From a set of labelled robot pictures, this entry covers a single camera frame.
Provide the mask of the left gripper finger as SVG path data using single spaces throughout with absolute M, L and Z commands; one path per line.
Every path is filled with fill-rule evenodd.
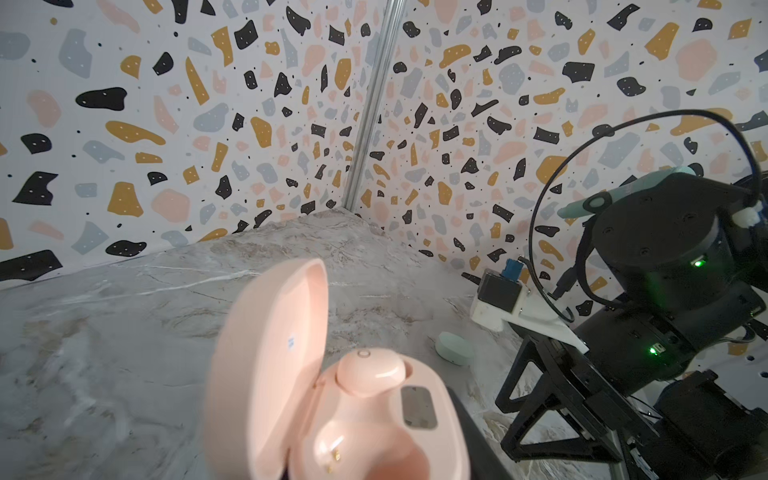
M 510 474 L 487 443 L 482 431 L 475 424 L 458 395 L 452 389 L 449 389 L 448 393 L 466 442 L 470 461 L 470 479 L 510 480 Z

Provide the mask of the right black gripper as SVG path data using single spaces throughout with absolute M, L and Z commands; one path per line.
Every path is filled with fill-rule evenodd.
M 524 338 L 495 400 L 514 415 L 500 441 L 507 456 L 620 462 L 589 405 L 593 365 L 629 395 L 680 375 L 766 311 L 767 221 L 754 185 L 672 173 L 595 211 L 577 249 L 577 277 L 588 283 L 586 259 L 596 253 L 623 292 L 578 327 L 586 355 Z

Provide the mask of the mint green earbud case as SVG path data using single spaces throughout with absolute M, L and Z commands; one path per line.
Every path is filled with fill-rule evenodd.
M 463 337 L 450 332 L 441 332 L 438 335 L 435 351 L 440 358 L 456 366 L 467 366 L 474 358 L 471 344 Z

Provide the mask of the pink earbud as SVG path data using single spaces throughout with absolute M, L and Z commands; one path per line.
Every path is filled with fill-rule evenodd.
M 401 385 L 406 366 L 399 354 L 389 349 L 358 349 L 338 363 L 337 384 L 358 398 L 378 396 Z

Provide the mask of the pink earbud case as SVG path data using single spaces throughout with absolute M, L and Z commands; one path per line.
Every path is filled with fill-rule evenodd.
M 456 410 L 428 365 L 399 354 L 405 381 L 358 398 L 323 363 L 324 263 L 294 259 L 251 281 L 212 356 L 204 453 L 216 479 L 466 479 Z

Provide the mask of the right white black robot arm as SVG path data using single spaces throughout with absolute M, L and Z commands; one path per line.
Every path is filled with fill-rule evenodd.
M 764 336 L 767 220 L 758 178 L 673 173 L 581 202 L 573 279 L 597 253 L 622 287 L 576 328 L 579 351 L 529 327 L 496 397 L 513 460 L 625 462 L 633 477 L 743 476 L 767 415 L 729 398 L 694 357 L 736 329 Z

